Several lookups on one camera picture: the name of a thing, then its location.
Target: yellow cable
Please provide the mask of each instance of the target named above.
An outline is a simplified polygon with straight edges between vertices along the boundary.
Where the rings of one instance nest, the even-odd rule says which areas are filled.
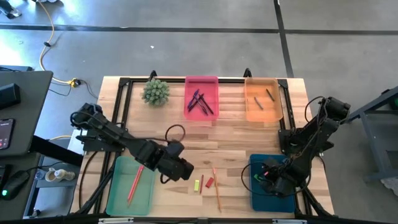
[[[72,136],[57,136],[57,137],[54,137],[54,138],[52,138],[50,140],[56,140],[56,139],[60,139],[60,138],[72,138]]]
[[[50,43],[50,41],[52,40],[52,37],[54,36],[54,30],[55,30],[54,29],[54,23],[52,22],[52,19],[51,19],[51,16],[50,16],[49,12],[44,7],[44,5],[40,2],[40,0],[37,1],[37,2],[42,6],[42,8],[44,9],[45,13],[47,14],[47,17],[50,19],[50,22],[51,22],[51,27],[52,27],[51,36],[50,36],[49,40],[47,41],[47,43]],[[43,71],[45,71],[45,68],[44,68],[44,65],[43,65],[43,57],[44,57],[44,52],[45,52],[46,48],[47,48],[47,46],[45,45],[43,50],[42,50],[42,53],[40,54],[40,58],[39,58],[39,63],[40,63],[40,66],[42,67]],[[55,77],[52,77],[52,79],[57,81],[57,82],[66,83],[66,84],[69,84],[69,85],[71,85],[72,82],[73,82],[73,80],[63,81],[63,80],[59,80],[58,78],[55,78]]]

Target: desk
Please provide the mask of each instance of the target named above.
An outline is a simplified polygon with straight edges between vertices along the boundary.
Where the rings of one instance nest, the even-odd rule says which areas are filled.
[[[111,119],[120,77],[104,77],[98,104],[104,115]],[[288,79],[295,124],[305,125],[304,107],[308,103],[303,79]],[[141,99],[144,83],[135,83],[126,127],[136,137],[164,137],[166,129],[173,124],[182,124],[187,135],[182,143],[185,150],[181,157],[195,166],[190,180],[161,184],[157,173],[154,186],[152,210],[149,217],[225,217],[225,218],[290,218],[290,213],[255,212],[251,209],[249,192],[240,181],[241,169],[248,163],[251,154],[280,154],[277,131],[278,123],[250,123],[246,121],[243,84],[220,83],[220,116],[216,121],[187,121],[183,115],[183,83],[169,83],[169,103],[161,108],[151,108]],[[85,156],[80,173],[91,154]],[[123,156],[130,156],[125,151]],[[82,186],[83,203],[98,185],[104,153],[99,152],[87,168]],[[203,188],[202,195],[193,191],[195,179],[212,176],[210,164],[218,170],[218,179],[223,212],[217,209],[214,187]],[[323,207],[333,213],[325,171],[318,159],[313,160],[310,190]],[[106,206],[109,184],[104,190],[101,210]],[[71,212],[78,210],[78,187]]]
[[[83,158],[80,155],[34,136],[52,75],[48,71],[0,72],[0,86],[15,83],[21,92],[21,103],[0,110],[0,119],[14,118],[16,121],[9,148],[0,151],[0,163],[12,165],[10,175],[38,166],[40,154],[76,166],[81,164]],[[15,220],[31,215],[35,196],[39,192],[35,190],[35,172],[35,169],[30,172],[29,180],[16,198],[10,201],[0,199],[0,220]]]

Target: small yellow block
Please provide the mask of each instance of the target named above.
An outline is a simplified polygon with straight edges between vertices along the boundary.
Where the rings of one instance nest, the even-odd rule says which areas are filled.
[[[199,190],[199,180],[195,180],[195,186],[193,188],[194,191],[198,191]]]

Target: pink bin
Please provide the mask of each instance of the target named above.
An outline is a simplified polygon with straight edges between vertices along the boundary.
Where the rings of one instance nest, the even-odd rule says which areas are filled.
[[[193,94],[199,90],[199,95],[204,94],[203,97],[213,111],[210,112],[206,104],[200,100],[200,103],[206,108],[208,115],[206,115],[201,106],[197,103],[191,112],[188,111],[188,104],[193,98]],[[186,77],[185,78],[185,103],[184,103],[184,115],[189,120],[196,121],[214,121],[218,118],[218,77]]]

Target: green plant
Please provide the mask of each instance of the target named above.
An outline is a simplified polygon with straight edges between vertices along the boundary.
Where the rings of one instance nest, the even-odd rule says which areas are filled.
[[[169,86],[166,82],[152,79],[144,87],[142,99],[152,106],[162,106],[169,100]]]

